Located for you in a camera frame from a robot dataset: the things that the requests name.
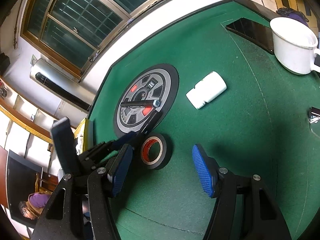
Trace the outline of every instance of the roll of tape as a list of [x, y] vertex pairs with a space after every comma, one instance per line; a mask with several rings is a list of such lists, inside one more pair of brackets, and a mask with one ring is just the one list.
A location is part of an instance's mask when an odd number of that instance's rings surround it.
[[[160, 151], [158, 156], [154, 160], [150, 160], [149, 151], [151, 146], [155, 143], [159, 143]], [[172, 152], [167, 147], [167, 142], [161, 134], [150, 133], [144, 143], [141, 146], [141, 160], [145, 167], [149, 170], [159, 170], [168, 164], [170, 161]]]

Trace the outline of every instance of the green table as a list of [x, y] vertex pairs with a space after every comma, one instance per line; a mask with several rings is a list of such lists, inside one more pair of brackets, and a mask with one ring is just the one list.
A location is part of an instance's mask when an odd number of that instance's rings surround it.
[[[168, 63], [180, 78], [171, 110], [154, 129], [172, 139], [171, 161], [159, 171], [144, 171], [133, 161], [122, 192], [111, 200], [123, 240], [202, 239], [215, 200], [201, 188], [191, 156], [195, 143], [235, 174], [259, 174], [293, 239], [319, 208], [320, 139], [307, 121], [309, 107], [320, 107], [319, 78], [289, 73], [273, 55], [225, 30], [241, 17], [269, 25], [236, 2], [210, 8], [146, 41], [103, 84], [90, 115], [96, 143], [116, 138], [116, 104], [140, 72]], [[222, 76], [227, 90], [196, 110], [186, 93], [211, 71]]]

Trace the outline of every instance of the brown vest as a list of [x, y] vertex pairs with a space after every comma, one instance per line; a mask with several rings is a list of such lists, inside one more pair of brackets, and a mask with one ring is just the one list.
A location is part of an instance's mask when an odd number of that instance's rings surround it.
[[[37, 192], [38, 194], [48, 194], [48, 195], [51, 195], [51, 193], [50, 192]], [[29, 196], [28, 196], [28, 201], [26, 202], [26, 205], [27, 205], [27, 207], [28, 207], [28, 209], [30, 210], [30, 212], [32, 213], [32, 214], [34, 214], [37, 218], [40, 216], [40, 214], [41, 214], [41, 212], [42, 212], [42, 210], [43, 210], [43, 208], [36, 208], [35, 206], [33, 206], [31, 203], [30, 203], [30, 197], [31, 196], [33, 196], [35, 193], [33, 193], [33, 194], [30, 194]]]

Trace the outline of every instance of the phone screen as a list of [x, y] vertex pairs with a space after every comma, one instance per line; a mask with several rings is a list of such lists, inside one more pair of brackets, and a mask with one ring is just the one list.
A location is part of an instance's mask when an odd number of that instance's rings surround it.
[[257, 44], [267, 52], [274, 54], [272, 30], [270, 28], [252, 20], [240, 18], [228, 24], [226, 29]]

